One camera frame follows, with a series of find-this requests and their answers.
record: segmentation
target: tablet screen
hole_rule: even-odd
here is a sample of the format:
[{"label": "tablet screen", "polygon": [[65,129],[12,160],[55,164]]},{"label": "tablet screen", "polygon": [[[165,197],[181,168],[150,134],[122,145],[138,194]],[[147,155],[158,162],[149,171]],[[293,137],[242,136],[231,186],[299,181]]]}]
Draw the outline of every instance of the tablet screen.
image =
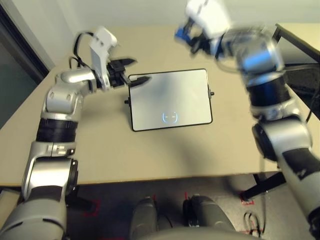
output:
[{"label": "tablet screen", "polygon": [[212,122],[210,91],[205,69],[130,75],[151,77],[129,88],[134,131],[174,128]]}]

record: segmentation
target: table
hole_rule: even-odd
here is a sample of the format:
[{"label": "table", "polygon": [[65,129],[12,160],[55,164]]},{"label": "table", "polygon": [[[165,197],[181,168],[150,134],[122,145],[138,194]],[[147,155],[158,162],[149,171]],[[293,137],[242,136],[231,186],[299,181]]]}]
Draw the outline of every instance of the table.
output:
[{"label": "table", "polygon": [[288,40],[320,63],[320,23],[277,23],[273,38]]},{"label": "table", "polygon": [[[212,97],[213,122],[180,128],[133,132],[130,111],[124,101],[126,87],[87,96],[78,125],[75,158],[79,161],[79,184],[98,184],[196,176],[276,171],[271,161],[260,165],[260,154],[251,127],[255,124],[249,101],[238,74],[220,71],[212,58],[189,50],[174,40],[177,26],[146,26],[109,29],[120,46],[113,57],[134,57],[137,64],[127,74],[207,69]],[[79,54],[90,63],[89,37]],[[0,186],[19,186],[36,139],[44,97],[55,75],[68,69],[68,59],[48,76],[25,100],[0,130]],[[303,115],[309,109],[298,99]],[[309,123],[313,150],[320,155],[318,119]]]}]

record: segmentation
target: floor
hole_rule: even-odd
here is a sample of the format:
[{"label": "floor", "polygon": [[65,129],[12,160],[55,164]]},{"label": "floor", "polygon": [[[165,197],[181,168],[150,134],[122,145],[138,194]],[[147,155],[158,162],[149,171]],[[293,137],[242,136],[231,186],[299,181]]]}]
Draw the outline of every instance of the floor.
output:
[{"label": "floor", "polygon": [[[133,209],[146,196],[154,196],[159,210],[166,214],[173,227],[182,226],[182,203],[185,192],[213,199],[231,220],[235,229],[245,232],[243,215],[257,214],[263,224],[263,198],[257,196],[253,204],[244,204],[238,192],[255,185],[252,174],[225,177],[197,177],[157,181],[112,183],[81,186],[78,195],[98,203],[98,211],[88,214],[68,210],[68,232],[75,240],[126,239]],[[286,185],[265,195],[266,240],[312,240],[309,225]]]}]

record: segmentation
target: silver robot arm segment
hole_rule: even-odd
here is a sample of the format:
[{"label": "silver robot arm segment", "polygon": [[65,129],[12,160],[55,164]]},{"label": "silver robot arm segment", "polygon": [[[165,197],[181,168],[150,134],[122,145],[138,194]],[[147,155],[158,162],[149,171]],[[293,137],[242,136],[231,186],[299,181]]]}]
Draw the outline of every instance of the silver robot arm segment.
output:
[{"label": "silver robot arm segment", "polygon": [[107,63],[117,39],[104,27],[99,27],[92,37],[92,67],[86,65],[56,75],[55,85],[46,94],[23,176],[24,202],[6,220],[0,230],[1,240],[67,239],[65,197],[77,184],[78,161],[72,155],[84,98],[97,89],[136,86],[149,79],[129,81],[124,74],[125,65],[135,62],[133,59]]},{"label": "silver robot arm segment", "polygon": [[[202,50],[214,56],[222,70],[241,73],[250,111],[258,120],[252,128],[257,147],[265,158],[277,162],[311,234],[320,238],[320,160],[312,152],[311,134],[289,94],[276,43],[262,28],[232,27],[219,0],[190,0],[186,14],[188,22],[175,36],[190,46],[192,54]],[[200,35],[190,36],[193,25],[202,29]],[[221,65],[227,57],[235,58],[237,69]]]}]

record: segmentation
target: white wall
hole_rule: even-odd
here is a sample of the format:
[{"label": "white wall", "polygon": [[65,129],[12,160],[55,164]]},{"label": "white wall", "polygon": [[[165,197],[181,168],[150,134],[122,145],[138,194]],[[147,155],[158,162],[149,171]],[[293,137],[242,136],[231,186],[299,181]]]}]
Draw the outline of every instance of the white wall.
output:
[{"label": "white wall", "polygon": [[[49,68],[71,50],[77,32],[106,27],[179,25],[187,0],[0,0]],[[225,0],[237,23],[320,22],[319,0]],[[288,63],[314,62],[281,40]]]}]

